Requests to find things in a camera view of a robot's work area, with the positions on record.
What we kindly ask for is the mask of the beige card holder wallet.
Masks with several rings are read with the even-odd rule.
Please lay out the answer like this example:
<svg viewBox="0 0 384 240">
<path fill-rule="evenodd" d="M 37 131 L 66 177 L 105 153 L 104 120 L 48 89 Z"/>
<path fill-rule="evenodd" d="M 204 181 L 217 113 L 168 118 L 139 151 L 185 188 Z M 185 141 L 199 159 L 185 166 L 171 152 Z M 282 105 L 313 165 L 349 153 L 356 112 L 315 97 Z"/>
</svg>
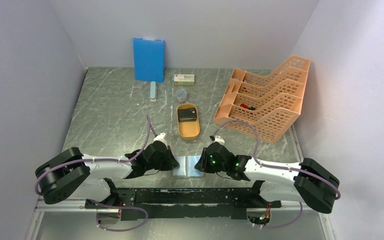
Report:
<svg viewBox="0 0 384 240">
<path fill-rule="evenodd" d="M 200 155 L 175 156 L 179 166 L 172 170 L 172 175 L 177 178 L 203 178 L 204 173 L 195 169 L 200 158 Z"/>
</svg>

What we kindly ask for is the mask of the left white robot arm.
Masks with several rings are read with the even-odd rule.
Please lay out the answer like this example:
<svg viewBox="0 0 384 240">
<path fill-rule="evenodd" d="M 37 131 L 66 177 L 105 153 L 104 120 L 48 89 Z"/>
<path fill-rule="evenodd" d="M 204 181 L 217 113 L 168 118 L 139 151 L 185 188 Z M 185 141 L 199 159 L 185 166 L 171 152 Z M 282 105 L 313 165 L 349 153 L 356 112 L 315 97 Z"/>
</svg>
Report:
<svg viewBox="0 0 384 240">
<path fill-rule="evenodd" d="M 161 140 L 121 157 L 92 156 L 70 147 L 36 169 L 34 190 L 48 205 L 87 199 L 112 208 L 123 205 L 114 179 L 139 178 L 151 170 L 171 171 L 179 165 Z"/>
</svg>

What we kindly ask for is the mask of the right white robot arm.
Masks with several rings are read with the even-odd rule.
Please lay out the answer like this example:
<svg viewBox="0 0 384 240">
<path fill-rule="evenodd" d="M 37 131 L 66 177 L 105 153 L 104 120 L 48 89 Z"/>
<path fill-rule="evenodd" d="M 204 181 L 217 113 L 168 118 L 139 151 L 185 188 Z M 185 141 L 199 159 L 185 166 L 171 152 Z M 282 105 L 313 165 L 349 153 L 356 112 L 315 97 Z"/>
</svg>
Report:
<svg viewBox="0 0 384 240">
<path fill-rule="evenodd" d="M 194 168 L 200 172 L 226 173 L 236 181 L 261 181 L 250 193 L 250 202 L 262 207 L 267 202 L 305 203 L 311 209 L 330 214 L 339 198 L 339 179 L 312 158 L 301 163 L 278 163 L 235 155 L 218 143 L 205 147 Z"/>
</svg>

